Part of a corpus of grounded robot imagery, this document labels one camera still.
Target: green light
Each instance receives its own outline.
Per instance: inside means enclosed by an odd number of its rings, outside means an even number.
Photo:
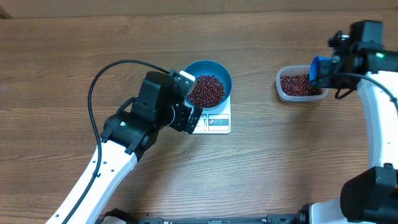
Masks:
[[[384,54],[382,54],[382,53],[376,53],[376,57],[378,57],[378,58],[384,58]]]

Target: beige wall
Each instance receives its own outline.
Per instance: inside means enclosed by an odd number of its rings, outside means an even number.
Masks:
[[[29,18],[395,9],[398,0],[0,0],[0,4],[12,17]]]

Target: blue bowl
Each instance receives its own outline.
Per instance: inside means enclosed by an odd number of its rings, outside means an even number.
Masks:
[[[199,78],[199,76],[201,75],[214,75],[216,78],[218,78],[218,80],[223,84],[225,91],[223,100],[219,105],[222,105],[225,100],[230,96],[232,91],[232,78],[231,74],[229,74],[229,71],[224,66],[222,66],[222,64],[212,60],[200,60],[188,65],[188,67],[185,68],[184,71],[193,75],[195,78]],[[219,105],[212,108],[204,108],[204,110],[211,110],[219,107]]]

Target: wood grain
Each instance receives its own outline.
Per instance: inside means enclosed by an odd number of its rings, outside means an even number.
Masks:
[[[398,14],[307,11],[0,21],[0,223],[43,223],[60,206],[95,148],[86,94],[120,59],[166,69],[216,60],[232,74],[232,132],[160,132],[104,211],[137,218],[248,217],[296,212],[338,197],[364,171],[368,143],[356,94],[291,104],[275,76],[330,55],[327,38],[361,19],[384,21],[397,50]],[[148,68],[120,65],[93,95],[99,128]]]
[[[2,0],[14,18],[395,9],[398,0]]]

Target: blue cup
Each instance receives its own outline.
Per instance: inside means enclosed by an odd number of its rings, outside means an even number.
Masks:
[[[311,64],[310,68],[310,81],[316,80],[319,75],[319,62],[320,61],[326,61],[326,60],[331,60],[329,57],[324,57],[324,56],[316,56]]]
[[[188,65],[184,71],[193,75],[195,78],[199,78],[199,76],[201,75],[214,75],[223,84],[225,91],[223,100],[221,101],[221,103],[219,103],[219,105],[222,105],[225,100],[230,96],[232,91],[232,78],[229,74],[229,71],[224,66],[222,66],[222,64],[212,60],[200,60]],[[185,99],[186,102],[188,102],[189,106],[193,107],[188,98]],[[204,108],[204,110],[211,110],[219,107],[219,105],[212,108]]]

